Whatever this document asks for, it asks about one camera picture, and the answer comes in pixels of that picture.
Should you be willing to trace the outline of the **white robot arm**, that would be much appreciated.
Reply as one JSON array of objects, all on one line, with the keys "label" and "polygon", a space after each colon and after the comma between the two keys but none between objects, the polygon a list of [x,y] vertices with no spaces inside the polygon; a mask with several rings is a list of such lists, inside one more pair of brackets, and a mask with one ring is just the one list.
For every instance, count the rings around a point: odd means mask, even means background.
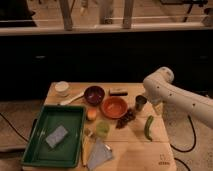
[{"label": "white robot arm", "polygon": [[172,84],[173,80],[173,71],[160,67],[144,78],[143,86],[154,101],[172,103],[213,129],[213,99],[178,88]]}]

